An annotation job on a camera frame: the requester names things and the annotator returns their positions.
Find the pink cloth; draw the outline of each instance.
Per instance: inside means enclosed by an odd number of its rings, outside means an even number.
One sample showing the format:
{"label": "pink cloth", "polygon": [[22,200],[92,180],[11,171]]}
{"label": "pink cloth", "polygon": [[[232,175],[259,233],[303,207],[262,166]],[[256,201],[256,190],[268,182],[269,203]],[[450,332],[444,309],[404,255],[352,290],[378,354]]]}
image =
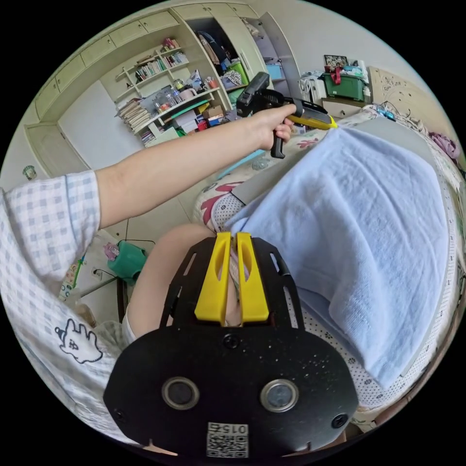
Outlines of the pink cloth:
{"label": "pink cloth", "polygon": [[456,160],[460,156],[460,148],[450,138],[439,133],[429,133],[429,137],[448,155],[448,157],[450,157],[450,159]]}
{"label": "pink cloth", "polygon": [[103,251],[105,252],[105,255],[109,261],[114,261],[120,253],[118,246],[112,243],[107,243],[103,247]]}

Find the polka dot fabric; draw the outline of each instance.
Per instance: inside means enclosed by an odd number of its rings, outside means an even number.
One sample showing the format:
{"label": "polka dot fabric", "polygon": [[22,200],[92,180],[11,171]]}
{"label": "polka dot fabric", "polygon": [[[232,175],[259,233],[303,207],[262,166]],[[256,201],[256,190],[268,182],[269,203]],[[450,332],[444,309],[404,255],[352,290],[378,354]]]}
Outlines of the polka dot fabric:
{"label": "polka dot fabric", "polygon": [[[221,197],[212,209],[212,223],[215,230],[217,232],[225,231],[226,221],[237,214],[243,207],[244,204],[231,193]],[[237,256],[234,253],[232,253],[230,273],[233,280],[237,282],[238,263]],[[451,303],[455,302],[455,298],[455,296],[450,297]],[[437,346],[443,340],[448,330],[451,314],[445,312],[439,312],[437,314],[430,335],[409,371],[404,377],[398,377],[396,382],[386,390],[372,380],[371,376],[363,369],[359,362],[343,348],[341,343],[331,334],[331,332],[310,317],[306,312],[303,312],[303,319],[304,326],[308,332],[324,339],[341,354],[348,365],[353,378],[356,392],[358,394],[360,409],[367,414],[367,410],[377,409],[377,411],[380,411],[388,408],[394,402],[399,400],[414,385],[434,357]],[[359,424],[358,413],[354,416],[353,421]]]}

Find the qr code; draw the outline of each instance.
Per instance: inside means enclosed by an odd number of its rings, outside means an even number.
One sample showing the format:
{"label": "qr code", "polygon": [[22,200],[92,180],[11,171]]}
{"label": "qr code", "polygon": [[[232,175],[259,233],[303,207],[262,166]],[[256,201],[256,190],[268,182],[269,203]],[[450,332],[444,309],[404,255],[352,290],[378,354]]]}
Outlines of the qr code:
{"label": "qr code", "polygon": [[214,458],[248,458],[248,426],[209,422],[207,456]]}

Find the leg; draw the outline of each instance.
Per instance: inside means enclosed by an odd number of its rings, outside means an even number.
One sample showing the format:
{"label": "leg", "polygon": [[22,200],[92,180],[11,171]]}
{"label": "leg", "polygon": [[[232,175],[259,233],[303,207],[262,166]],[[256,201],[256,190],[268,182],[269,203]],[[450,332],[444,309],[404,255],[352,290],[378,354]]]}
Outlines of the leg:
{"label": "leg", "polygon": [[[178,267],[191,246],[213,236],[215,234],[203,225],[187,224],[174,228],[160,238],[147,258],[128,304],[127,319],[136,338],[159,327],[168,286]],[[229,276],[229,323],[238,316],[237,308],[236,291]]]}

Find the blue towel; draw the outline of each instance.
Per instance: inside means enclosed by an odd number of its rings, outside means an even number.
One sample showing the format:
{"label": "blue towel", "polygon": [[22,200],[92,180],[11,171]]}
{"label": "blue towel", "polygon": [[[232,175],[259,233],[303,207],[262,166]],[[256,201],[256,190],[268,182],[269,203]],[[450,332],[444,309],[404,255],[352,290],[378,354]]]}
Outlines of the blue towel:
{"label": "blue towel", "polygon": [[226,227],[278,248],[303,310],[379,385],[405,370],[436,311],[448,253],[440,187],[419,156],[330,130]]}

